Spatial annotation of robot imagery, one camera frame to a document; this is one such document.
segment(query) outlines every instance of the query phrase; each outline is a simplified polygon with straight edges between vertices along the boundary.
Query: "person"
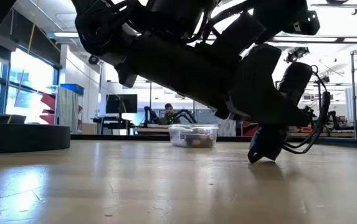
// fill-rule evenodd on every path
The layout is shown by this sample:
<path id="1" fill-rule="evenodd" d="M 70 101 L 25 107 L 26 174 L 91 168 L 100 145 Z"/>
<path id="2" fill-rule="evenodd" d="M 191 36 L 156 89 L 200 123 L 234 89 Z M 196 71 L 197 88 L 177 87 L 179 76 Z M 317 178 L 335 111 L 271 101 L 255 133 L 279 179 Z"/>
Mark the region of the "person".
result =
<path id="1" fill-rule="evenodd" d="M 165 104 L 164 111 L 165 111 L 164 117 L 160 119 L 159 124 L 180 124 L 181 123 L 179 118 L 173 117 L 174 108 L 171 105 L 171 103 Z"/>

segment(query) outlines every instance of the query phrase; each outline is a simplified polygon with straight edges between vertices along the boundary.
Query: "wall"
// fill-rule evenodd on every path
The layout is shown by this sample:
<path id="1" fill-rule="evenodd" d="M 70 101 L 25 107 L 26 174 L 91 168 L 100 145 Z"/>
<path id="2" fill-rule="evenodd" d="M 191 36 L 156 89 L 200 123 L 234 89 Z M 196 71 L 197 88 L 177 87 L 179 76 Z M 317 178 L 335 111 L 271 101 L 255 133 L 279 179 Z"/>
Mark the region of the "wall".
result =
<path id="1" fill-rule="evenodd" d="M 83 122 L 91 123 L 98 110 L 98 92 L 100 74 L 91 69 L 76 55 L 68 45 L 62 45 L 59 83 L 72 83 L 84 87 L 84 96 L 79 98 L 79 104 L 83 106 Z"/>

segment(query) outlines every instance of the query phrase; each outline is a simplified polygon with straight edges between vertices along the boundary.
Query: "blue box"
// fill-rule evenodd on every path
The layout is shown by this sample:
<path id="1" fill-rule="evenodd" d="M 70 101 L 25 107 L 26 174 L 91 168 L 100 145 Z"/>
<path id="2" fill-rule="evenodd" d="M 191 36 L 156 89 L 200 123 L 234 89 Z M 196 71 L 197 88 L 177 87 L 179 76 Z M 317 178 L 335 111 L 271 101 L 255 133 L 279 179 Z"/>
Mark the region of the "blue box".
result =
<path id="1" fill-rule="evenodd" d="M 81 96 L 84 96 L 84 88 L 78 84 L 60 84 L 60 87 L 71 90 Z"/>

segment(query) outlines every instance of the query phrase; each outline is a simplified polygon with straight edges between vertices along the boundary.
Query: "clear plastic box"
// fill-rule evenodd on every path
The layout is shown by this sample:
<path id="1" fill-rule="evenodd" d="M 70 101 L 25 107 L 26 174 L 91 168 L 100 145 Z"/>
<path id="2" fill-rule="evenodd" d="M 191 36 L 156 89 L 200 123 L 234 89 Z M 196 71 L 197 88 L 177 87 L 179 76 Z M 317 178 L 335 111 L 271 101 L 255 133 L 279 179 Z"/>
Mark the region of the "clear plastic box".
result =
<path id="1" fill-rule="evenodd" d="M 174 124 L 169 131 L 170 142 L 174 146 L 213 148 L 217 141 L 218 125 Z"/>

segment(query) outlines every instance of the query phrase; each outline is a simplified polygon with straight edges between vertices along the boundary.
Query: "black round platform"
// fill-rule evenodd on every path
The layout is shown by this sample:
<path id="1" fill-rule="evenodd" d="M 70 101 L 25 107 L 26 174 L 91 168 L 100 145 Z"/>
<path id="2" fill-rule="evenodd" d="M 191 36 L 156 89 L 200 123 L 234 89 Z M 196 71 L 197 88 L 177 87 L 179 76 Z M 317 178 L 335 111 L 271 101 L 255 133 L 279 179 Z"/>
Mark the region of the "black round platform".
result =
<path id="1" fill-rule="evenodd" d="M 70 147 L 70 128 L 37 124 L 0 124 L 0 153 Z"/>

